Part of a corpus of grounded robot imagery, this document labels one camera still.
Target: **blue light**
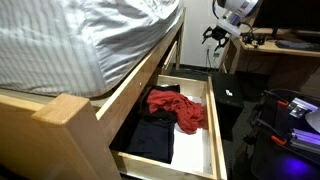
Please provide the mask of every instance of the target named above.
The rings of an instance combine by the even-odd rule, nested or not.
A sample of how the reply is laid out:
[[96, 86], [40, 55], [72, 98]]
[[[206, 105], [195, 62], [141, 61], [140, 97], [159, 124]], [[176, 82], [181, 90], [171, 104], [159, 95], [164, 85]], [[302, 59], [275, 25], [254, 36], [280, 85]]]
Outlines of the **blue light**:
[[307, 163], [294, 157], [284, 158], [281, 163], [283, 164], [282, 171], [284, 171], [289, 177], [293, 178], [306, 176], [311, 170]]

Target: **red cloth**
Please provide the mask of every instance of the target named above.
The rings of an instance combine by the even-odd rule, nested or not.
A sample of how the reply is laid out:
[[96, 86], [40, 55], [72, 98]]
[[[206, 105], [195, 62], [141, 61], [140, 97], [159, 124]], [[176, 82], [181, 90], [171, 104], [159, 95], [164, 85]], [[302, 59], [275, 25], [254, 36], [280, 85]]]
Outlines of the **red cloth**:
[[180, 93], [152, 90], [147, 103], [150, 113], [158, 109], [175, 112], [179, 127], [187, 134], [194, 133], [198, 127], [202, 126], [203, 110], [201, 104], [190, 101]]

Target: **white bedsheet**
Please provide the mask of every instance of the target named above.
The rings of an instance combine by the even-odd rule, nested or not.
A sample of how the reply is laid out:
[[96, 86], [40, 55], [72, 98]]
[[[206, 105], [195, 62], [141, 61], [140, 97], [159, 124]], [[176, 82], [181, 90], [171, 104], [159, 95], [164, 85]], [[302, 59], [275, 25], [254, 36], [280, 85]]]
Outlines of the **white bedsheet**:
[[179, 0], [0, 0], [0, 88], [102, 95], [181, 10]]

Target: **wooden bed frame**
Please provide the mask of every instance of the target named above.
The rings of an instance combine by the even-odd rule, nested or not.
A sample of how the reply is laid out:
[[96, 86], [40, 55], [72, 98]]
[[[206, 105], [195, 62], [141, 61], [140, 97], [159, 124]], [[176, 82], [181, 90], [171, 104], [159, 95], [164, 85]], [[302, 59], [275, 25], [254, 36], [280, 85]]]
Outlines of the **wooden bed frame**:
[[[168, 57], [175, 55], [176, 47], [179, 63], [184, 16], [185, 11], [115, 92], [103, 100], [0, 90], [0, 165], [30, 179], [121, 179], [119, 172], [151, 179], [227, 179], [211, 80], [193, 81], [156, 73], [165, 52], [176, 41], [178, 45]], [[165, 61], [162, 72], [168, 64]], [[176, 169], [110, 150], [110, 143], [141, 91], [148, 83], [161, 82], [179, 83], [184, 94], [208, 102], [212, 174]]]

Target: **bed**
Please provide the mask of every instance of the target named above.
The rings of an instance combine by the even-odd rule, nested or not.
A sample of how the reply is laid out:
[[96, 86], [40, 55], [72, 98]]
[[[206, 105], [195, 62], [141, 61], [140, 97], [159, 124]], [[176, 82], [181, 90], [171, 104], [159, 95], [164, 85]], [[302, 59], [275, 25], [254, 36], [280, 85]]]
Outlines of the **bed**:
[[0, 87], [101, 96], [177, 23], [182, 2], [0, 1]]
[[[0, 165], [29, 179], [121, 179], [119, 172], [141, 179], [227, 179], [211, 78], [196, 81], [159, 75], [169, 71], [172, 60], [179, 61], [184, 17], [185, 11], [99, 99], [68, 92], [44, 96], [0, 89]], [[201, 100], [208, 143], [197, 143], [207, 147], [209, 170], [109, 148], [143, 89], [161, 84], [180, 84], [182, 94]]]

